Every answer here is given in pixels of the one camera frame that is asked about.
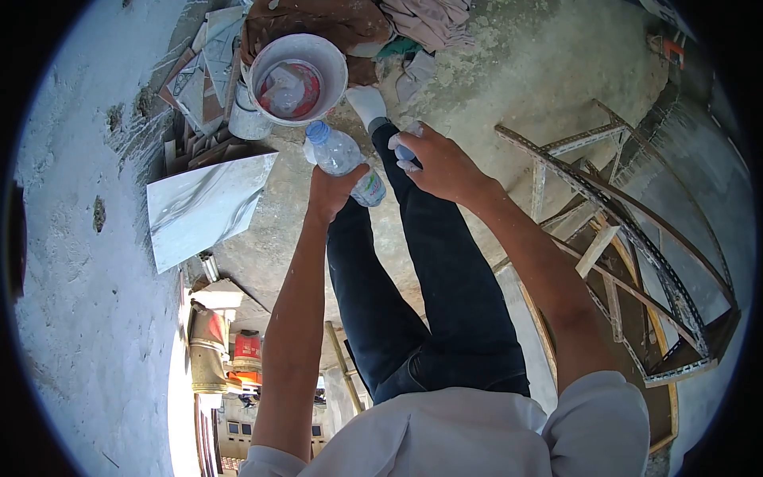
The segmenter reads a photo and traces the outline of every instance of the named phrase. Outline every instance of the blue object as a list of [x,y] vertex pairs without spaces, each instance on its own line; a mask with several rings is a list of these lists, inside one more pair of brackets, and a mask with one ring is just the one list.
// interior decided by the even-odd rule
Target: blue object
[[416,154],[410,149],[408,149],[406,146],[403,146],[402,144],[400,146],[395,147],[394,149],[394,155],[399,160],[414,160],[416,159]]
[[393,41],[384,45],[384,48],[382,48],[381,51],[379,51],[376,54],[376,57],[384,58],[386,56],[392,56],[392,55],[404,55],[406,53],[416,53],[418,50],[423,50],[423,49],[424,47],[422,47],[415,40],[411,40],[410,38],[398,35]]
[[323,121],[313,121],[304,130],[307,138],[316,146],[325,143],[331,135],[331,128]]

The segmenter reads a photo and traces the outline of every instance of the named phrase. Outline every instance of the man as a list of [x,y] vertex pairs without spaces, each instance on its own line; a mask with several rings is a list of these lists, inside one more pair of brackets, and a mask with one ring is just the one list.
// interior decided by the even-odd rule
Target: man
[[[426,125],[421,137],[399,133],[372,87],[350,89],[347,98],[400,203],[430,329],[376,258],[368,209],[348,200],[368,166],[338,178],[316,167],[268,326],[262,399],[239,475],[643,474],[645,402],[612,371],[594,304],[566,257],[452,140]],[[398,142],[415,153],[416,167],[398,166],[389,148]],[[490,228],[551,325],[559,406],[548,418],[530,398],[503,294],[456,204]],[[375,405],[310,462],[326,251],[349,346]]]

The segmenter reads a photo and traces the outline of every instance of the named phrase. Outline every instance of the white sock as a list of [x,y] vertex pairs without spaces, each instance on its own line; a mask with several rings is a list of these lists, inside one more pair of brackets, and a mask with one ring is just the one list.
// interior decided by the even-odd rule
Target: white sock
[[353,107],[360,121],[363,121],[365,130],[369,130],[369,124],[376,118],[386,118],[387,106],[384,104],[382,94],[373,86],[354,86],[345,92],[347,101]]

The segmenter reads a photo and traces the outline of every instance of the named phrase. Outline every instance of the hand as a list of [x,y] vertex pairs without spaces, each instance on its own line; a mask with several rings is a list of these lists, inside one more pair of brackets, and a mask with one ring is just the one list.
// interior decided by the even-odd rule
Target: hand
[[426,124],[420,124],[420,137],[400,132],[397,140],[390,139],[392,148],[399,142],[421,162],[423,170],[408,161],[398,161],[419,189],[467,208],[476,196],[495,189],[496,181],[486,176],[458,144]]
[[330,224],[336,214],[347,203],[349,193],[355,184],[371,169],[368,164],[357,166],[352,172],[341,177],[329,176],[320,167],[313,168],[310,181],[310,199],[307,202],[307,215]]

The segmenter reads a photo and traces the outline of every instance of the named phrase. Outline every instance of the dark jeans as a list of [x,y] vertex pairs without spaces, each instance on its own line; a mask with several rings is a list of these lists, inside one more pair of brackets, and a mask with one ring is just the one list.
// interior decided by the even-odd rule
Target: dark jeans
[[350,198],[329,226],[327,255],[359,373],[375,404],[453,386],[529,397],[504,294],[456,204],[422,191],[397,166],[387,148],[397,132],[383,124],[372,142],[400,203],[431,332],[379,263],[369,210]]

